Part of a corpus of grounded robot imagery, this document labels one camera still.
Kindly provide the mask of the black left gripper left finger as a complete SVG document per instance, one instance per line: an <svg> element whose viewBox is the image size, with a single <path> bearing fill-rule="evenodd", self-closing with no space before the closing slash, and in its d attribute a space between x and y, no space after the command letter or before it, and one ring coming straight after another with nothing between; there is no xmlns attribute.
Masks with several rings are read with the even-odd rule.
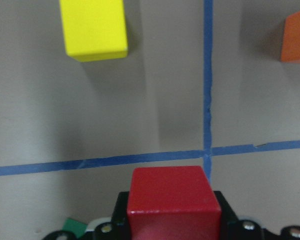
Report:
<svg viewBox="0 0 300 240"><path fill-rule="evenodd" d="M115 225L120 240L129 239L129 219L127 214L129 192L122 191L118 194L111 222Z"/></svg>

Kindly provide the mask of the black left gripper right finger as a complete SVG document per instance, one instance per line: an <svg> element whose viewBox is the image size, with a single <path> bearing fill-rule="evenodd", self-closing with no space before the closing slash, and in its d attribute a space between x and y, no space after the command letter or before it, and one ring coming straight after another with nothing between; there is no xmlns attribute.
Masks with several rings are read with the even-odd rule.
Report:
<svg viewBox="0 0 300 240"><path fill-rule="evenodd" d="M221 208L219 239L235 240L235 230L238 217L221 191L215 190L214 195Z"/></svg>

